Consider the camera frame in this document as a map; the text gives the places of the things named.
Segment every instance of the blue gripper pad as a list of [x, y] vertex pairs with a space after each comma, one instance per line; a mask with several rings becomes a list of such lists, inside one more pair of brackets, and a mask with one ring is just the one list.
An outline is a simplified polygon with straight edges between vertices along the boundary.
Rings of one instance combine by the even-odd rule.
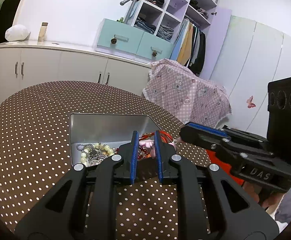
[[214, 135], [218, 135], [218, 136], [220, 136], [222, 138], [230, 138], [230, 136], [228, 134], [226, 134], [225, 132], [222, 132], [220, 130], [213, 129], [213, 128], [210, 128], [210, 127], [206, 127], [206, 126], [203, 126], [203, 125], [200, 125], [200, 124], [197, 124], [197, 123], [188, 123], [186, 126], [195, 128], [197, 130], [206, 131], [206, 132], [212, 133]]
[[137, 164], [138, 164], [138, 151], [139, 151], [139, 133], [137, 131], [133, 132], [133, 152], [130, 162], [130, 182], [134, 184], [137, 174]]
[[161, 140], [161, 136], [160, 136], [159, 131], [156, 131], [154, 134], [155, 158], [156, 158], [157, 166], [158, 166], [159, 182], [162, 183], [162, 181], [163, 181], [163, 168], [162, 168], [162, 158], [161, 158], [161, 153], [160, 153], [159, 140]]

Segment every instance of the light blue drawer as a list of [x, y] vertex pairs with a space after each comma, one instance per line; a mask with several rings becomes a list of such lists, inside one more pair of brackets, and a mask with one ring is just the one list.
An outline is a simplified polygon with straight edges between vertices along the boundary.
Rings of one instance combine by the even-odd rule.
[[[143, 33], [144, 31], [135, 27], [105, 19], [97, 44], [136, 54]], [[112, 44], [111, 39], [115, 36], [117, 43]]]
[[[137, 55], [152, 60], [170, 58], [173, 44], [156, 37], [150, 33], [144, 32]], [[157, 56], [153, 57], [152, 53], [156, 51]]]

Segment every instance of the pink blanket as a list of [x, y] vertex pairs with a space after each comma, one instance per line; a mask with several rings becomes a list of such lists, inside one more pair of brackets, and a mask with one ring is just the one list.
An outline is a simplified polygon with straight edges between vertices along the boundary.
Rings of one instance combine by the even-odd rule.
[[231, 113], [224, 87], [203, 80], [178, 62], [162, 59], [151, 64], [150, 81], [143, 94], [183, 123], [216, 127]]

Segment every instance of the lavender panel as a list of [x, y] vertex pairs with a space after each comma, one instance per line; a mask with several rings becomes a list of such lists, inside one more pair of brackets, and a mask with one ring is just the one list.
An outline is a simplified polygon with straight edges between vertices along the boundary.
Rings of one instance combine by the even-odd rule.
[[216, 61], [218, 60], [232, 13], [231, 10], [220, 7], [217, 7], [215, 11], [217, 14], [213, 16], [213, 21], [206, 34], [205, 61], [199, 76], [206, 80], [210, 79]]

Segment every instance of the white countertop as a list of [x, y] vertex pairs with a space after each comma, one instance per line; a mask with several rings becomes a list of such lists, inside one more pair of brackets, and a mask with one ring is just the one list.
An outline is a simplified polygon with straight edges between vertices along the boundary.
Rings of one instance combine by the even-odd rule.
[[63, 42], [54, 42], [54, 41], [11, 41], [11, 42], [4, 42], [0, 44], [1, 48], [37, 48], [37, 49], [57, 49], [57, 50], [64, 50], [64, 51], [72, 51], [72, 52], [79, 52], [84, 54], [90, 54], [99, 57], [106, 57], [111, 59], [116, 59], [120, 61], [125, 61], [128, 63], [140, 65], [143, 67], [151, 68], [148, 64], [142, 63], [139, 61], [131, 60], [124, 57], [119, 57], [111, 54], [106, 54], [102, 52], [94, 51], [92, 47], [84, 46], [84, 45], [77, 45], [71, 43], [63, 43]]

